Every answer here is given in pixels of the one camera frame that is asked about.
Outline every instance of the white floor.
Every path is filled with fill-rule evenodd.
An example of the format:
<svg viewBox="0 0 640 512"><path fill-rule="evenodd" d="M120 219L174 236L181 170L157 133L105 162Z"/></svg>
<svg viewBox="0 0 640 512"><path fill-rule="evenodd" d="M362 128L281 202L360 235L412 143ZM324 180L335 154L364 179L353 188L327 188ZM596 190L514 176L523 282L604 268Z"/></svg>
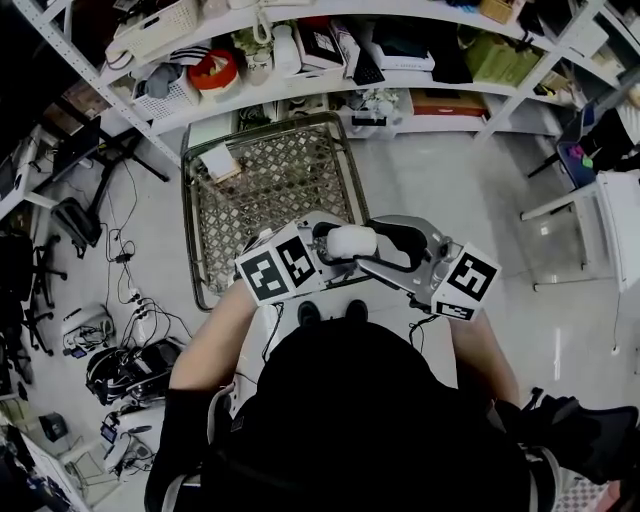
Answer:
<svg viewBox="0 0 640 512"><path fill-rule="evenodd" d="M372 216L408 214L421 216L456 241L472 242L503 266L503 276L487 303L498 339L514 367L526 401L533 386L555 395L575 395L586 407L640 405L640 378L636 378L635 347L640 320L640 291L631 290L620 301L616 339L621 348L613 357L614 322L618 303L612 280L559 285L534 292L534 280L553 276L580 277L580 246L575 221L562 212L542 222L522 224L522 210L542 204L563 193L553 171L532 180L524 174L544 155L531 136L497 135L481 150L471 151L468 134L405 135L394 141L354 141L352 149ZM131 261L135 286L153 297L167 311L181 316L195 331L204 320L192 296L182 220L178 169L157 156L159 167L171 176L162 184L134 163L129 164L138 192L137 207L123 237L134 240ZM69 180L93 194L99 170L78 169ZM63 195L82 194L67 185ZM110 195L117 225L126 219L134 197L124 169L114 176ZM108 200L101 219L114 226ZM109 409L103 408L84 385L87 358L62 356L60 322L75 308L89 302L104 303L107 293L107 262L104 238L84 260L63 235L55 253L55 266L66 270L66 282L54 280L55 318L42 324L42 332L55 356L33 355L35 384L29 389L34 411L62 414L73 438L98 435ZM117 298L121 266L111 264L109 310L121 331L131 311ZM120 287L124 298L126 277ZM408 324L422 314L408 308L406 297L376 282L318 294L314 301L325 317L340 316L349 300L361 298L369 305L370 320L407 339ZM279 337L296 324L298 301L286 304ZM162 327L166 322L161 320ZM173 322L171 332L186 341ZM258 322L247 341L240 367L254 378L260 372L260 351L267 330ZM423 353L434 373L455 384L452 349L447 322L439 319L425 328ZM127 510L142 510L142 487L121 496ZM116 510L116 495L104 509Z"/></svg>

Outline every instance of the black shoe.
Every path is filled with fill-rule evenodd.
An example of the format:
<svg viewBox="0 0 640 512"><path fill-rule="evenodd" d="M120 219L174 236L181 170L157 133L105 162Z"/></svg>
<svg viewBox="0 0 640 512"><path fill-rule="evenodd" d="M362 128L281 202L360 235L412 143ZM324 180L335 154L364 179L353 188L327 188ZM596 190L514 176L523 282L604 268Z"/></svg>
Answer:
<svg viewBox="0 0 640 512"><path fill-rule="evenodd" d="M300 327L316 325L322 322L318 307L311 301L304 301L298 306L298 324Z"/></svg>
<svg viewBox="0 0 640 512"><path fill-rule="evenodd" d="M369 320L369 310L361 300L352 300L347 306L347 312L344 317L352 322L364 323Z"/></svg>

